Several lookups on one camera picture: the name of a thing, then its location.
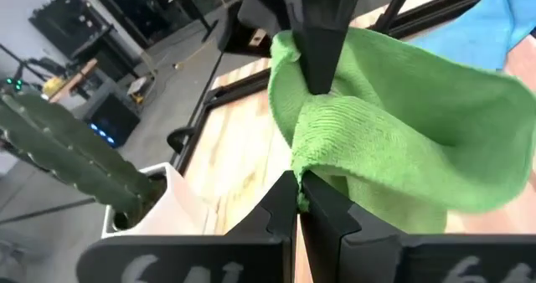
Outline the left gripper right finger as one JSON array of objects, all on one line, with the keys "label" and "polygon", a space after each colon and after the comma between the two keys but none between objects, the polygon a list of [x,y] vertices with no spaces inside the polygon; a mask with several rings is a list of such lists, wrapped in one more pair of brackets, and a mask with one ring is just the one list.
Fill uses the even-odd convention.
[{"label": "left gripper right finger", "polygon": [[536,283],[534,234],[407,234],[312,172],[301,189],[314,283]]}]

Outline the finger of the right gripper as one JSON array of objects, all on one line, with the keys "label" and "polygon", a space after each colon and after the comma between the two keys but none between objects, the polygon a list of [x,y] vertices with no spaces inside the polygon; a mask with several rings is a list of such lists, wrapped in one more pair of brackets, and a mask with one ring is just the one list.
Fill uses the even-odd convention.
[{"label": "finger of the right gripper", "polygon": [[343,47],[343,42],[348,31],[353,11],[358,0],[324,0],[326,6],[323,8],[325,16],[323,29],[327,36],[324,44],[327,52],[324,54],[325,67],[320,79],[320,93],[326,94],[332,87],[332,80],[338,65],[339,56]]},{"label": "finger of the right gripper", "polygon": [[314,16],[311,15],[315,0],[282,0],[286,17],[289,20],[288,29],[292,31],[294,43],[301,57],[299,59],[301,72],[311,94],[321,93],[321,83],[317,81],[313,66],[312,30]]}]

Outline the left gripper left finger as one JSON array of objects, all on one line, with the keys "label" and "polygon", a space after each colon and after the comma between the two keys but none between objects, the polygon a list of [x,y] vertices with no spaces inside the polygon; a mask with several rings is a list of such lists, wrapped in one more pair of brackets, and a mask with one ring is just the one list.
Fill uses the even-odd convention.
[{"label": "left gripper left finger", "polygon": [[224,235],[116,236],[79,258],[79,283],[293,283],[296,178],[285,171]]}]

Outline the bright green microfiber towel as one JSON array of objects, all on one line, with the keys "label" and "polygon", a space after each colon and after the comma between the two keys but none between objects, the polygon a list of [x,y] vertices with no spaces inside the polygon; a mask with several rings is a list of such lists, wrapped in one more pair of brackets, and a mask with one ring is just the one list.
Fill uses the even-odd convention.
[{"label": "bright green microfiber towel", "polygon": [[269,101],[307,172],[408,233],[536,233],[536,95],[366,29],[348,31],[331,89],[310,93],[289,32]]}]

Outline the blue microfiber towel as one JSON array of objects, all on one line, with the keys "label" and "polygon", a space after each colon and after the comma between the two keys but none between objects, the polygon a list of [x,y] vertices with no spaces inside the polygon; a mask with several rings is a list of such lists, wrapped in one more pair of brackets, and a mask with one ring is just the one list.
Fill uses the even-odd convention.
[{"label": "blue microfiber towel", "polygon": [[410,43],[460,64],[501,70],[509,51],[535,29],[536,0],[480,0]]}]

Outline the white hexagonal plant pot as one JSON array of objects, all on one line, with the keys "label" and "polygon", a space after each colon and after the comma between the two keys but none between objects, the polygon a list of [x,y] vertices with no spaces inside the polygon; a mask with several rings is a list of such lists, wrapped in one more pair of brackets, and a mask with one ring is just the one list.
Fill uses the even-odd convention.
[{"label": "white hexagonal plant pot", "polygon": [[142,220],[133,227],[116,229],[115,210],[107,206],[101,237],[122,235],[211,235],[215,232],[217,214],[213,207],[187,183],[168,162],[141,170],[144,174],[163,174],[167,188]]}]

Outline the black computer tower blue light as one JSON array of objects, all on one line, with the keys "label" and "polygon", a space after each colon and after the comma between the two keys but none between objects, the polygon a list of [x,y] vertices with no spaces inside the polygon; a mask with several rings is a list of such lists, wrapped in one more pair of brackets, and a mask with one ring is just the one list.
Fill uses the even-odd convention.
[{"label": "black computer tower blue light", "polygon": [[137,125],[139,115],[117,96],[104,95],[83,116],[82,121],[110,147],[122,147]]}]

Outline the green cactus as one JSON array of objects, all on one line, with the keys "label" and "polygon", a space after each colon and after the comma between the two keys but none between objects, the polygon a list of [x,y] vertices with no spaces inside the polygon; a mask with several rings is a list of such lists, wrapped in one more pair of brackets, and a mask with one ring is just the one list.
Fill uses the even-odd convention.
[{"label": "green cactus", "polygon": [[39,96],[0,93],[0,130],[18,153],[117,212],[139,216],[162,192],[88,124]]}]

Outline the black shelf cabinet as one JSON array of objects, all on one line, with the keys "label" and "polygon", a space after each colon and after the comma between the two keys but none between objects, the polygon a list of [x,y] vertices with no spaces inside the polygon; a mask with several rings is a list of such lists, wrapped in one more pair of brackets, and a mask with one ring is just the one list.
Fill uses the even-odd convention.
[{"label": "black shelf cabinet", "polygon": [[117,26],[89,0],[49,0],[34,9],[28,20],[69,59],[95,58],[98,65],[112,69],[141,61],[126,46]]}]

